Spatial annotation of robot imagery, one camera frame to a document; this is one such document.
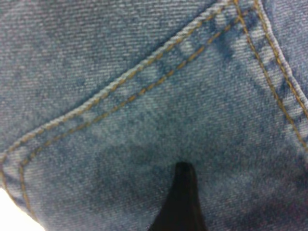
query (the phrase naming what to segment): double stitching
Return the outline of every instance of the double stitching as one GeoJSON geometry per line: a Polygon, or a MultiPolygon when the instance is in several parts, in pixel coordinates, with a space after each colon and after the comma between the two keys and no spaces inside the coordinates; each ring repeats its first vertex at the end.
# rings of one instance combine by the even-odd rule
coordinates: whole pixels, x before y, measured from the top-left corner
{"type": "MultiPolygon", "coordinates": [[[[267,81],[267,83],[268,83],[268,85],[269,85],[270,90],[272,91],[272,93],[273,93],[273,95],[274,95],[274,98],[275,98],[275,100],[276,100],[277,103],[278,103],[278,106],[281,108],[281,110],[282,110],[283,113],[285,114],[287,120],[288,120],[289,123],[292,125],[292,127],[293,127],[293,129],[294,129],[294,131],[295,131],[295,133],[296,133],[297,138],[299,139],[299,141],[300,141],[300,142],[302,143],[302,145],[304,146],[305,151],[308,152],[308,148],[307,148],[306,143],[304,142],[304,140],[303,140],[303,138],[301,137],[301,135],[300,135],[300,133],[299,133],[297,127],[296,127],[295,124],[294,124],[294,121],[293,121],[292,118],[289,116],[289,114],[288,114],[287,110],[285,109],[285,107],[284,107],[284,105],[283,105],[281,99],[279,98],[279,95],[277,94],[277,92],[276,92],[276,90],[275,90],[275,87],[273,86],[273,84],[272,84],[272,82],[271,82],[271,79],[270,79],[270,77],[269,77],[269,74],[267,73],[267,71],[266,71],[266,69],[265,69],[265,67],[264,67],[263,62],[262,62],[262,60],[261,60],[261,58],[260,58],[258,52],[256,51],[256,48],[254,47],[254,45],[253,45],[253,43],[252,43],[252,40],[251,40],[251,38],[250,38],[250,36],[249,36],[249,33],[248,33],[248,29],[247,29],[246,23],[245,23],[245,21],[244,21],[244,19],[243,19],[243,15],[242,15],[241,9],[240,9],[240,7],[239,7],[239,5],[238,5],[238,0],[233,0],[233,2],[234,2],[234,5],[235,5],[235,7],[236,7],[236,11],[237,11],[237,13],[238,13],[238,15],[239,15],[240,22],[241,22],[241,24],[243,25],[243,30],[244,30],[244,32],[245,32],[245,34],[246,34],[247,42],[248,42],[248,44],[250,45],[251,50],[254,52],[255,57],[256,57],[256,59],[257,59],[258,62],[259,62],[259,65],[260,65],[260,67],[261,67],[261,69],[262,69],[262,71],[263,71],[263,74],[264,74],[265,79],[266,79],[266,81],[267,81]]],[[[257,10],[257,14],[259,15],[259,18],[260,18],[260,19],[263,18],[263,17],[261,16],[261,14],[260,14],[259,5],[258,5],[257,0],[255,0],[255,8],[256,8],[256,10],[257,10]]],[[[280,65],[280,67],[282,67],[281,61],[280,61],[279,57],[276,56],[276,59],[277,59],[278,64],[280,65]]]]}
{"type": "Polygon", "coordinates": [[[57,121],[53,124],[48,125],[45,128],[41,128],[39,130],[37,130],[35,133],[29,133],[26,136],[24,136],[18,143],[16,143],[15,145],[13,145],[12,147],[10,147],[8,149],[8,153],[13,152],[14,150],[16,150],[16,148],[19,148],[22,144],[26,143],[27,141],[31,140],[32,138],[34,138],[36,135],[40,135],[45,131],[51,130],[52,128],[55,128],[57,126],[59,126],[61,123],[65,123],[70,119],[75,118],[76,116],[80,116],[81,114],[83,114],[84,112],[90,110],[93,106],[97,105],[98,103],[100,103],[102,100],[106,99],[110,93],[116,91],[116,89],[121,86],[122,84],[124,84],[127,80],[132,79],[137,73],[142,72],[146,67],[150,66],[154,61],[157,61],[159,59],[161,59],[163,57],[164,53],[167,53],[169,51],[171,51],[176,45],[180,44],[184,39],[186,39],[187,37],[189,37],[192,32],[194,32],[196,29],[200,28],[202,26],[203,23],[210,21],[211,19],[213,19],[215,16],[221,14],[229,5],[232,4],[232,0],[229,0],[226,5],[221,6],[216,12],[214,12],[213,14],[211,14],[210,16],[208,16],[206,19],[198,22],[196,24],[196,26],[194,26],[193,28],[189,29],[187,31],[187,33],[176,39],[176,41],[172,44],[170,44],[165,50],[161,51],[159,54],[157,54],[155,57],[153,57],[152,59],[149,59],[145,64],[140,65],[136,70],[131,71],[129,74],[127,74],[127,76],[120,80],[118,83],[115,83],[109,90],[109,92],[103,94],[101,97],[95,99],[92,103],[90,103],[89,105],[87,105],[85,108],[77,111],[74,114],[68,115],[66,117],[64,117],[61,121],[57,121]]]}
{"type": "MultiPolygon", "coordinates": [[[[21,138],[20,141],[18,141],[17,143],[15,143],[13,146],[11,146],[8,151],[4,154],[4,157],[2,159],[0,159],[0,178],[2,179],[3,182],[3,186],[5,191],[8,193],[9,197],[12,199],[12,201],[17,205],[16,201],[14,200],[13,196],[9,193],[9,190],[7,188],[7,184],[5,181],[5,176],[4,176],[4,172],[3,172],[3,163],[7,158],[7,155],[13,151],[15,151],[17,148],[19,148],[22,144],[25,144],[26,142],[28,142],[29,140],[33,139],[36,135],[40,135],[45,131],[51,130],[52,128],[55,128],[57,126],[59,126],[61,123],[65,123],[67,122],[69,119],[73,119],[78,115],[83,114],[85,111],[90,110],[93,106],[97,105],[99,102],[101,102],[102,100],[106,99],[111,92],[116,91],[116,89],[121,86],[122,84],[124,84],[127,80],[132,79],[138,72],[141,72],[145,67],[150,66],[154,61],[159,60],[160,58],[162,58],[164,53],[167,53],[169,51],[171,51],[176,45],[180,44],[185,38],[189,37],[192,32],[194,32],[197,28],[200,28],[202,26],[203,23],[210,21],[211,19],[213,19],[215,16],[219,15],[220,13],[223,12],[224,9],[226,9],[229,5],[232,4],[232,0],[229,0],[225,5],[221,6],[220,8],[218,8],[214,13],[212,13],[210,16],[208,16],[206,19],[201,20],[200,22],[198,22],[195,26],[193,26],[192,28],[190,28],[186,34],[184,34],[183,36],[179,37],[176,39],[176,41],[172,44],[170,44],[165,50],[161,51],[160,53],[158,53],[155,57],[149,59],[146,63],[140,65],[136,70],[133,70],[131,72],[127,72],[127,76],[120,80],[119,82],[115,83],[109,90],[109,92],[103,94],[101,97],[95,99],[92,103],[90,103],[89,105],[87,105],[85,108],[79,110],[78,112],[76,112],[75,114],[71,114],[68,115],[66,117],[64,117],[61,121],[57,121],[53,124],[47,125],[47,127],[45,128],[41,128],[39,130],[37,130],[36,132],[33,133],[28,133],[27,135],[25,135],[24,137],[21,138]]],[[[82,129],[84,127],[88,127],[90,125],[90,122],[82,124],[80,126],[78,126],[79,129],[82,129]]],[[[70,129],[68,131],[68,134],[73,133],[74,129],[70,129]]],[[[60,136],[56,136],[52,139],[52,141],[56,141],[58,139],[62,139],[64,138],[66,135],[60,135],[60,136]]]]}
{"type": "MultiPolygon", "coordinates": [[[[249,10],[246,10],[242,16],[246,16],[249,14],[249,12],[251,11],[251,9],[249,10]]],[[[121,104],[119,104],[118,106],[115,106],[113,107],[110,111],[106,112],[106,113],[103,113],[102,115],[98,116],[97,118],[95,118],[92,122],[87,122],[85,124],[82,124],[76,128],[73,128],[73,129],[70,129],[68,132],[66,133],[63,133],[61,135],[58,135],[58,136],[55,136],[52,140],[50,141],[47,141],[46,143],[43,144],[43,146],[35,149],[29,157],[26,157],[20,164],[19,166],[19,173],[20,173],[20,181],[21,181],[21,187],[22,187],[22,191],[23,191],[23,197],[24,197],[24,200],[26,202],[26,206],[28,208],[28,210],[31,212],[32,216],[35,218],[35,214],[30,206],[30,203],[29,203],[29,199],[28,199],[28,196],[26,194],[26,186],[25,186],[25,179],[24,179],[24,168],[27,164],[29,164],[33,158],[35,158],[37,156],[37,154],[39,152],[41,152],[44,148],[50,146],[52,143],[54,143],[55,141],[59,140],[59,139],[62,139],[64,137],[66,137],[67,135],[69,134],[72,134],[78,130],[81,130],[83,128],[87,128],[89,127],[90,125],[94,124],[94,123],[97,123],[99,121],[101,121],[102,119],[106,118],[107,116],[109,116],[111,113],[119,110],[120,108],[124,107],[126,104],[134,101],[136,98],[138,98],[139,96],[142,96],[143,94],[145,94],[147,91],[150,91],[152,88],[162,84],[167,78],[169,78],[170,76],[174,75],[174,73],[176,73],[177,70],[180,70],[182,69],[187,63],[193,61],[199,54],[201,54],[206,46],[210,45],[216,38],[218,38],[220,35],[222,35],[223,33],[227,32],[228,30],[231,29],[231,27],[235,24],[237,24],[239,21],[240,21],[240,17],[237,17],[233,23],[227,25],[222,31],[219,31],[217,32],[216,34],[214,34],[211,38],[208,39],[206,45],[204,46],[201,46],[195,53],[191,54],[187,60],[181,62],[175,69],[169,71],[166,75],[162,76],[158,81],[150,84],[149,86],[147,86],[146,88],[143,88],[141,91],[139,91],[138,93],[130,96],[126,101],[123,101],[121,104]]]]}
{"type": "Polygon", "coordinates": [[[264,31],[264,33],[265,33],[265,38],[266,38],[266,40],[268,41],[268,43],[269,43],[269,45],[270,45],[270,47],[271,47],[271,49],[272,49],[272,51],[273,51],[273,53],[274,53],[274,55],[275,55],[276,62],[278,63],[279,68],[280,68],[281,71],[282,71],[282,74],[283,74],[283,76],[284,76],[284,79],[285,79],[287,85],[289,86],[289,88],[291,89],[291,92],[294,94],[294,96],[295,96],[297,102],[298,102],[298,103],[300,104],[300,106],[303,108],[304,114],[305,114],[306,118],[308,119],[307,108],[305,107],[303,101],[300,99],[300,97],[299,97],[298,93],[296,92],[296,90],[295,90],[295,88],[294,88],[292,82],[289,80],[288,74],[287,74],[287,72],[286,72],[286,70],[285,70],[285,68],[284,68],[284,66],[283,66],[283,64],[282,64],[282,61],[281,61],[280,57],[279,57],[279,53],[278,53],[277,49],[275,48],[275,46],[274,46],[272,40],[270,39],[270,36],[269,36],[269,33],[268,33],[268,28],[267,28],[266,23],[265,23],[265,21],[264,21],[264,18],[263,18],[263,15],[262,15],[262,13],[261,13],[260,6],[259,6],[259,3],[258,3],[257,0],[255,0],[255,8],[256,8],[256,10],[257,10],[257,15],[258,15],[258,17],[260,18],[260,21],[261,21],[261,23],[262,23],[262,28],[263,28],[263,31],[264,31]]]}

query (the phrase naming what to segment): orange stitching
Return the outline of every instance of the orange stitching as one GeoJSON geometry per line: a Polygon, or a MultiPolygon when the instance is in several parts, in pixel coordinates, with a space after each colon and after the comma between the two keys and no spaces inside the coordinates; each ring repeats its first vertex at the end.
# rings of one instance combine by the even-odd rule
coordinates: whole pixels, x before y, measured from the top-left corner
{"type": "MultiPolygon", "coordinates": [[[[212,18],[214,18],[215,16],[219,15],[220,13],[223,12],[223,10],[231,5],[232,1],[230,0],[226,5],[221,6],[216,12],[214,12],[212,15],[208,16],[205,20],[201,21],[200,23],[205,23],[208,22],[209,20],[211,20],[212,18]]],[[[197,26],[193,27],[186,35],[184,35],[181,38],[178,38],[173,44],[169,45],[165,51],[162,51],[161,53],[159,53],[157,56],[155,56],[154,58],[148,60],[147,63],[145,63],[143,66],[139,67],[137,70],[131,72],[126,79],[120,80],[117,84],[115,84],[114,86],[112,86],[111,90],[109,93],[114,92],[119,86],[121,86],[123,83],[126,82],[127,79],[132,79],[138,72],[141,72],[145,67],[151,65],[155,60],[159,60],[164,53],[170,51],[172,48],[175,47],[175,45],[178,45],[179,43],[181,43],[185,38],[187,38],[195,29],[199,28],[201,25],[198,23],[197,26]]],[[[39,129],[36,133],[33,134],[29,134],[27,136],[25,136],[22,140],[22,142],[19,142],[18,144],[16,144],[15,146],[11,147],[8,150],[8,153],[13,152],[14,150],[16,150],[16,148],[20,147],[23,143],[26,143],[27,141],[29,141],[30,139],[34,138],[37,134],[42,134],[43,132],[50,130],[54,127],[57,127],[60,125],[60,123],[64,123],[69,119],[72,119],[78,115],[81,115],[82,113],[84,113],[85,111],[89,110],[90,108],[92,108],[92,106],[98,104],[101,100],[104,100],[108,97],[109,93],[102,95],[100,98],[96,99],[94,102],[92,102],[91,104],[89,104],[86,108],[76,112],[75,114],[69,115],[67,117],[64,117],[62,119],[62,121],[56,122],[55,124],[49,125],[46,128],[41,128],[39,129]]]]}
{"type": "Polygon", "coordinates": [[[263,31],[264,31],[264,33],[265,33],[265,37],[266,37],[266,39],[267,39],[267,41],[268,41],[270,47],[271,47],[272,50],[273,50],[273,53],[274,53],[274,55],[275,55],[275,57],[276,57],[276,61],[277,61],[278,65],[279,65],[279,67],[280,67],[280,69],[281,69],[281,71],[282,71],[282,73],[283,73],[283,76],[284,76],[284,78],[285,78],[285,81],[286,81],[287,85],[289,86],[289,88],[291,89],[291,91],[292,91],[292,93],[294,94],[294,96],[296,97],[297,102],[298,102],[298,103],[300,104],[300,106],[303,108],[304,114],[305,114],[306,118],[308,119],[307,108],[305,107],[305,105],[304,105],[304,103],[302,102],[302,100],[299,98],[299,95],[298,95],[298,93],[296,92],[296,90],[295,90],[295,88],[294,88],[292,82],[290,82],[289,77],[288,77],[288,74],[287,74],[287,72],[286,72],[284,66],[282,65],[282,61],[280,60],[278,51],[276,50],[276,48],[275,48],[275,46],[274,46],[272,40],[270,39],[270,36],[269,36],[269,34],[268,34],[268,28],[267,28],[266,23],[265,23],[265,21],[264,21],[264,18],[263,18],[263,15],[262,15],[262,13],[261,13],[260,6],[259,6],[259,3],[258,3],[257,0],[255,0],[255,8],[257,9],[257,15],[258,15],[258,17],[259,17],[260,20],[261,20],[262,28],[263,28],[263,31]]]}
{"type": "Polygon", "coordinates": [[[276,92],[276,90],[275,90],[275,87],[273,86],[273,84],[272,84],[272,82],[271,82],[271,79],[270,79],[270,77],[269,77],[269,75],[268,75],[268,73],[267,73],[267,71],[266,71],[266,69],[265,69],[265,67],[264,67],[263,62],[262,62],[262,60],[261,60],[259,54],[257,53],[256,48],[254,47],[254,45],[253,45],[253,43],[252,43],[252,40],[251,40],[251,38],[250,38],[250,36],[249,36],[249,33],[248,33],[248,29],[247,29],[247,27],[246,27],[246,23],[245,23],[245,21],[244,21],[244,19],[243,19],[243,16],[242,16],[241,9],[240,9],[240,7],[239,7],[239,5],[238,5],[238,0],[234,0],[234,4],[235,4],[235,7],[236,7],[236,11],[237,11],[237,13],[238,13],[238,15],[239,15],[239,20],[240,20],[241,24],[243,25],[243,30],[244,30],[244,32],[245,32],[245,34],[246,34],[246,36],[247,36],[247,42],[249,43],[249,45],[250,45],[250,47],[251,47],[251,50],[255,53],[255,56],[256,56],[256,58],[257,58],[257,60],[258,60],[258,62],[259,62],[259,65],[260,65],[260,67],[261,67],[261,69],[262,69],[262,71],[263,71],[263,73],[264,73],[264,76],[265,76],[265,78],[266,78],[266,81],[267,81],[267,83],[268,83],[268,85],[269,85],[269,88],[270,88],[270,90],[272,91],[272,93],[274,94],[274,98],[275,98],[276,101],[278,102],[278,106],[282,109],[282,111],[283,111],[283,113],[285,114],[287,120],[288,120],[289,123],[292,125],[292,127],[293,127],[293,129],[294,129],[294,131],[295,131],[295,133],[296,133],[296,135],[297,135],[297,138],[299,139],[299,141],[300,141],[300,142],[302,143],[302,145],[304,146],[304,149],[308,152],[308,148],[307,148],[306,143],[304,142],[304,140],[303,140],[303,138],[301,137],[299,131],[297,130],[297,128],[296,128],[296,126],[295,126],[293,120],[291,119],[291,117],[289,116],[288,112],[286,111],[286,109],[285,109],[285,107],[284,107],[284,105],[283,105],[281,99],[279,98],[279,95],[277,94],[277,92],[276,92]]]}
{"type": "MultiPolygon", "coordinates": [[[[246,16],[249,14],[249,12],[251,11],[251,9],[249,10],[246,10],[244,13],[243,13],[243,16],[246,16]]],[[[231,23],[230,25],[235,25],[236,23],[238,23],[240,20],[240,17],[237,17],[233,23],[231,23]]],[[[227,25],[222,31],[220,32],[217,32],[216,34],[214,34],[209,40],[213,41],[212,38],[218,38],[217,34],[219,35],[222,35],[223,33],[227,32],[228,30],[230,30],[231,26],[230,25],[227,25]]],[[[205,50],[205,46],[201,46],[201,48],[199,48],[195,53],[193,53],[189,58],[188,60],[192,61],[192,58],[196,58],[197,55],[201,54],[203,51],[205,50]]],[[[186,65],[187,63],[189,63],[189,61],[186,60],[186,62],[182,62],[180,65],[183,67],[184,65],[186,65]]],[[[162,84],[168,77],[174,75],[174,73],[176,72],[176,70],[171,70],[169,71],[166,75],[162,76],[159,80],[157,80],[155,83],[152,83],[150,84],[148,87],[146,88],[143,88],[140,92],[138,93],[135,93],[134,95],[130,96],[126,101],[123,101],[120,105],[118,106],[115,106],[113,107],[109,112],[105,112],[104,114],[98,116],[97,118],[95,118],[92,122],[88,122],[88,125],[91,125],[93,123],[97,123],[99,121],[101,121],[102,119],[106,118],[107,116],[109,116],[111,113],[119,110],[120,108],[124,107],[126,104],[132,102],[133,100],[135,100],[136,98],[138,98],[138,96],[140,95],[143,95],[145,92],[151,90],[152,88],[154,88],[155,86],[158,86],[160,84],[162,84]]],[[[62,138],[67,136],[68,134],[72,134],[78,130],[80,130],[80,126],[76,127],[76,128],[71,128],[68,132],[60,135],[62,138]]],[[[48,145],[50,145],[50,141],[47,141],[45,144],[43,144],[42,147],[39,147],[37,149],[35,149],[33,151],[33,153],[30,155],[30,157],[27,157],[25,160],[26,160],[26,163],[24,164],[23,162],[20,164],[20,180],[21,180],[21,185],[22,185],[22,191],[23,191],[23,197],[24,197],[24,200],[26,201],[26,206],[28,208],[28,210],[31,212],[31,214],[33,215],[33,217],[35,217],[35,214],[33,212],[33,210],[31,209],[30,207],[30,202],[29,202],[29,199],[28,199],[28,196],[26,194],[26,186],[25,186],[25,179],[24,179],[24,176],[23,176],[23,172],[24,172],[24,168],[27,164],[29,164],[29,162],[31,162],[36,156],[37,154],[39,153],[39,151],[41,151],[43,149],[43,147],[48,143],[48,145]]]]}
{"type": "MultiPolygon", "coordinates": [[[[207,21],[211,20],[212,18],[214,18],[215,16],[219,15],[220,13],[222,13],[223,10],[224,10],[227,6],[229,6],[231,3],[232,3],[232,1],[230,0],[226,5],[221,6],[221,8],[219,8],[219,9],[218,9],[216,12],[214,12],[212,15],[208,16],[205,20],[199,22],[199,23],[197,24],[197,26],[196,26],[193,30],[199,28],[199,27],[202,25],[202,23],[207,22],[207,21]]],[[[72,115],[69,115],[69,116],[67,116],[67,117],[64,117],[64,118],[62,119],[62,121],[59,121],[59,122],[56,122],[56,123],[54,123],[54,124],[48,125],[46,128],[41,128],[41,129],[39,129],[36,133],[28,134],[27,136],[25,136],[21,141],[17,142],[14,146],[12,146],[12,147],[10,147],[10,148],[8,149],[8,152],[6,152],[6,153],[4,154],[4,157],[0,160],[0,165],[2,165],[2,164],[4,163],[4,161],[6,160],[6,157],[7,157],[7,155],[8,155],[9,153],[11,153],[11,152],[13,152],[14,150],[16,150],[17,148],[19,148],[23,143],[26,143],[26,142],[29,141],[30,139],[34,138],[37,134],[42,134],[42,133],[45,132],[45,131],[51,130],[52,128],[55,128],[55,127],[59,126],[61,122],[62,122],[62,123],[65,123],[65,122],[67,122],[69,119],[72,119],[72,118],[74,118],[74,117],[76,117],[76,116],[81,115],[81,114],[84,113],[85,111],[87,111],[87,110],[89,110],[90,108],[92,108],[94,105],[97,105],[101,100],[106,99],[106,98],[109,96],[109,94],[110,94],[111,92],[113,92],[113,91],[115,91],[115,90],[117,89],[118,86],[124,84],[124,83],[126,82],[126,80],[128,80],[128,79],[132,79],[132,78],[137,74],[137,72],[142,71],[146,66],[151,65],[155,60],[160,59],[160,58],[163,56],[163,53],[169,52],[170,50],[172,50],[172,49],[175,47],[175,45],[178,45],[179,43],[181,43],[181,42],[184,40],[184,38],[187,38],[190,34],[187,34],[187,35],[185,35],[185,36],[183,36],[183,37],[177,39],[173,44],[169,45],[165,51],[162,51],[162,52],[159,53],[156,57],[151,58],[150,60],[148,60],[148,62],[147,62],[146,64],[144,64],[144,66],[143,66],[142,68],[138,68],[137,70],[131,72],[131,73],[127,76],[126,79],[120,80],[120,81],[118,82],[118,84],[116,84],[115,86],[113,86],[110,92],[108,92],[108,93],[102,95],[102,96],[101,96],[100,98],[98,98],[98,99],[95,99],[94,102],[92,102],[90,105],[88,105],[88,106],[87,106],[86,108],[84,108],[83,110],[80,110],[80,111],[76,112],[75,114],[72,114],[72,115]]],[[[144,94],[144,93],[145,93],[145,90],[142,90],[142,91],[139,93],[139,96],[142,95],[142,94],[144,94]]],[[[53,140],[55,141],[55,140],[58,140],[58,139],[60,139],[60,138],[65,137],[65,136],[66,136],[66,135],[63,135],[63,136],[60,136],[60,137],[55,137],[53,140]]],[[[2,181],[3,181],[3,185],[4,185],[5,191],[8,193],[8,195],[10,196],[10,198],[14,201],[14,203],[17,204],[17,203],[15,202],[15,200],[13,199],[12,195],[9,193],[7,187],[6,187],[4,172],[3,172],[3,169],[2,169],[2,168],[0,169],[0,178],[1,178],[2,181]]]]}

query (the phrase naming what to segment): blue denim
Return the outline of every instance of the blue denim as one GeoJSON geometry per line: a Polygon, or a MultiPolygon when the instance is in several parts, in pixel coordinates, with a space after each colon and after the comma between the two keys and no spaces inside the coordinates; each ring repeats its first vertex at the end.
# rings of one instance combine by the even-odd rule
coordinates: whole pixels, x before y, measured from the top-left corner
{"type": "Polygon", "coordinates": [[[308,230],[305,0],[0,7],[1,187],[47,231],[147,230],[178,161],[210,231],[308,230]]]}

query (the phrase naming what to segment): white background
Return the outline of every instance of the white background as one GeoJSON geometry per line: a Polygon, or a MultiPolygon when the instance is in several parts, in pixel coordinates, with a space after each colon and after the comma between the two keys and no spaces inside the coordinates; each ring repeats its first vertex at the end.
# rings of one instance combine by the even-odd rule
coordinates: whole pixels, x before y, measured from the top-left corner
{"type": "Polygon", "coordinates": [[[44,231],[14,204],[3,189],[0,189],[0,229],[1,231],[44,231]]]}

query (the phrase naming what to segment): jeans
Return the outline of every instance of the jeans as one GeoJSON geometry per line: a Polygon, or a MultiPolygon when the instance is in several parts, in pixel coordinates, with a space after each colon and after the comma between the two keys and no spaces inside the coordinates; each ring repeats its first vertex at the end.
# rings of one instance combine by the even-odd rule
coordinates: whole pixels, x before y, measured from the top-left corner
{"type": "Polygon", "coordinates": [[[305,0],[0,7],[0,186],[47,231],[147,230],[179,161],[209,230],[308,229],[305,0]]]}

